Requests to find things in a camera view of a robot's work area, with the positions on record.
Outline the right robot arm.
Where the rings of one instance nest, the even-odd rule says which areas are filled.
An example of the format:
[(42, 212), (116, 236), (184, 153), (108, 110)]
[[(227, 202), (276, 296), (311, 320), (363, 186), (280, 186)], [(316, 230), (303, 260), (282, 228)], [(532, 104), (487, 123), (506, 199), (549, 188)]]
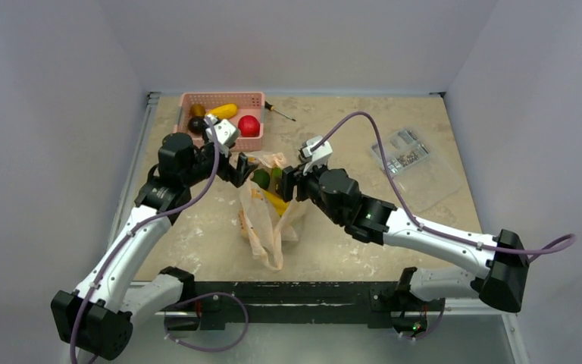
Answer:
[(287, 167), (276, 191), (286, 202), (310, 200), (357, 241), (411, 249), (455, 266), (405, 270), (395, 298), (406, 309), (440, 298), (477, 297), (500, 311), (521, 311), (530, 260), (513, 231), (493, 236), (440, 224), (419, 227), (404, 209), (363, 194), (343, 169), (320, 167), (303, 174), (300, 167)]

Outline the yellow fake banana bunch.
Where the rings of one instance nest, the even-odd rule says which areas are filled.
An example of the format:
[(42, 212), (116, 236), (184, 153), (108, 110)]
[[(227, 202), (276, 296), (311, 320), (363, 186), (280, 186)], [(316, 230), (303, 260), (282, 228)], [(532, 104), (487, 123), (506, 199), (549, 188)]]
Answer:
[(267, 190), (263, 190), (263, 194), (267, 198), (267, 200), (271, 203), (271, 205), (274, 207), (275, 211), (279, 216), (282, 216), (288, 209), (289, 203), (283, 201), (278, 195), (270, 193)]

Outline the translucent plastic bag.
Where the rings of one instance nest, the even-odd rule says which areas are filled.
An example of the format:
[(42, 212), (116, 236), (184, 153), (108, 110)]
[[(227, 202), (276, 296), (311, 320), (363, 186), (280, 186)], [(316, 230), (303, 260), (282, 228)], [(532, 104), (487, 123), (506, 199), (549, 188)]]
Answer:
[[(272, 168), (289, 166), (281, 152), (258, 151), (247, 152), (246, 155), (258, 162), (257, 169), (268, 173)], [(279, 271), (283, 268), (283, 247), (300, 241), (308, 203), (293, 199), (285, 213), (279, 216), (264, 196), (263, 189), (252, 182), (251, 177), (238, 189), (241, 205), (238, 217), (242, 235), (248, 240), (255, 260), (271, 271)]]

